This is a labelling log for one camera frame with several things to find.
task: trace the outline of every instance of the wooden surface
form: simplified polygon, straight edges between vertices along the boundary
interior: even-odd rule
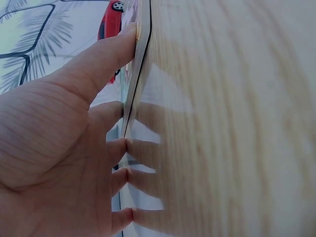
[[[152,0],[126,135],[142,165],[130,161],[121,192],[137,208],[125,237],[316,235],[315,10]]]

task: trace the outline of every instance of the red car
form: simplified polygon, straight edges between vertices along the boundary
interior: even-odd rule
[[[98,40],[109,38],[113,36],[117,36],[121,31],[121,19],[122,13],[124,12],[124,3],[119,0],[110,1],[103,19],[101,21],[101,25],[98,33]],[[115,75],[112,77],[109,84],[113,84],[115,81],[115,77],[119,74],[120,70],[118,70]]]

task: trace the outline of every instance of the skin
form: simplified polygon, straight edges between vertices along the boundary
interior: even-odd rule
[[[112,173],[125,139],[105,142],[121,102],[90,108],[134,55],[136,27],[101,40],[42,79],[0,96],[0,236],[112,236],[133,218],[111,211],[127,182]]]

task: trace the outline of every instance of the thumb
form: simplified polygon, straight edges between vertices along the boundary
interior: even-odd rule
[[[136,25],[130,24],[118,36],[96,42],[46,80],[90,105],[115,72],[133,59],[135,41]]]

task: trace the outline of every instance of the toy car wheel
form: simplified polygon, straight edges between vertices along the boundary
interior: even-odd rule
[[[123,2],[116,2],[112,6],[114,11],[121,11],[124,12],[124,3]]]

